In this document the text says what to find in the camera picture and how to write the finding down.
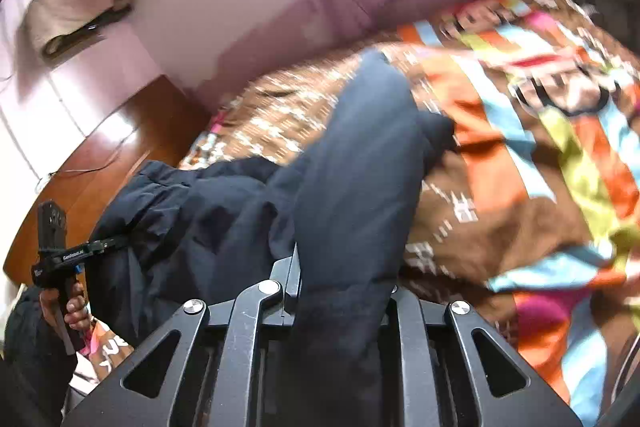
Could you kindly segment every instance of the colorful bedsheet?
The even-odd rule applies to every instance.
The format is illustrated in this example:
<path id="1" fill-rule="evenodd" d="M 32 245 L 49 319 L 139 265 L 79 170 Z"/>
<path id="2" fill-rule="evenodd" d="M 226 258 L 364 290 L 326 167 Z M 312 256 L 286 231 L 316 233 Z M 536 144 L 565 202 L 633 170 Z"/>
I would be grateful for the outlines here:
<path id="1" fill-rule="evenodd" d="M 478 0 L 397 36 L 261 77 L 181 168 L 291 161 L 377 42 L 460 144 L 423 181 L 404 284 L 467 299 L 594 425 L 637 363 L 638 60 L 569 0 Z"/>

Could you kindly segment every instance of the person's arm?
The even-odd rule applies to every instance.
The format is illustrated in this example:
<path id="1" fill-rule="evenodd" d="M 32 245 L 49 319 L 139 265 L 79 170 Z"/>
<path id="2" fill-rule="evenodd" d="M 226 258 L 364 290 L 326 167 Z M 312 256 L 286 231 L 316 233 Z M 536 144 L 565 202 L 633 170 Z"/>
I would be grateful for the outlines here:
<path id="1" fill-rule="evenodd" d="M 20 297 L 6 325 L 4 361 L 15 385 L 43 416 L 60 425 L 66 389 L 78 359 L 67 355 L 55 327 L 58 291 L 28 288 Z M 65 322 L 87 331 L 89 315 L 76 284 L 67 304 Z"/>

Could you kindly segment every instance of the silver bolt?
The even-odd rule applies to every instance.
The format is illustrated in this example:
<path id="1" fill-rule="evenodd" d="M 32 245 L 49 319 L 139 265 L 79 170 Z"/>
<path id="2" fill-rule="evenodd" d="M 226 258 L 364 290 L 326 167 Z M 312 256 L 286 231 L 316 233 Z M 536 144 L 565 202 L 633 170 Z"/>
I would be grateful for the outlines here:
<path id="1" fill-rule="evenodd" d="M 471 311 L 471 306 L 465 301 L 455 301 L 451 305 L 451 311 L 458 315 L 466 315 Z"/>
<path id="2" fill-rule="evenodd" d="M 182 305 L 182 309 L 189 315 L 196 315 L 204 308 L 204 302 L 199 299 L 190 299 Z"/>
<path id="3" fill-rule="evenodd" d="M 258 284 L 258 290 L 266 295 L 273 295 L 274 293 L 277 293 L 279 289 L 280 283 L 271 279 L 267 279 L 266 281 L 262 281 Z"/>

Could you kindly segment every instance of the hand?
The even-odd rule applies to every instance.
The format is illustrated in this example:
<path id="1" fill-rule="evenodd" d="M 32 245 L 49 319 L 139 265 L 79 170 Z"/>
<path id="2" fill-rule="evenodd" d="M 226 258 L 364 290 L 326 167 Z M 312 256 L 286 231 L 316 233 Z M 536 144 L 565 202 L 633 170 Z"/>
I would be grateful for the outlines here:
<path id="1" fill-rule="evenodd" d="M 91 317 L 86 309 L 86 302 L 83 296 L 84 288 L 82 283 L 75 283 L 69 301 L 66 303 L 65 322 L 72 330 L 85 333 L 91 325 Z M 59 337 L 62 337 L 56 324 L 56 310 L 58 309 L 58 290 L 46 289 L 40 292 L 40 307 L 42 316 L 49 326 L 51 326 Z"/>

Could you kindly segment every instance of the triangular cutout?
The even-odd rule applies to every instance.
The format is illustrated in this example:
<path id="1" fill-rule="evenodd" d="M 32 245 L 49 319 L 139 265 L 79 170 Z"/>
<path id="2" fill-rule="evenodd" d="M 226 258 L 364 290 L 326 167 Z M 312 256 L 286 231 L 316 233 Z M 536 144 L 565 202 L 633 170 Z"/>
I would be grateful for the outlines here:
<path id="1" fill-rule="evenodd" d="M 478 350 L 484 375 L 492 395 L 500 398 L 524 389 L 527 384 L 524 375 L 484 331 L 473 330 L 471 337 Z"/>
<path id="2" fill-rule="evenodd" d="M 167 369 L 180 341 L 180 332 L 172 330 L 123 380 L 126 389 L 155 398 L 160 393 Z"/>

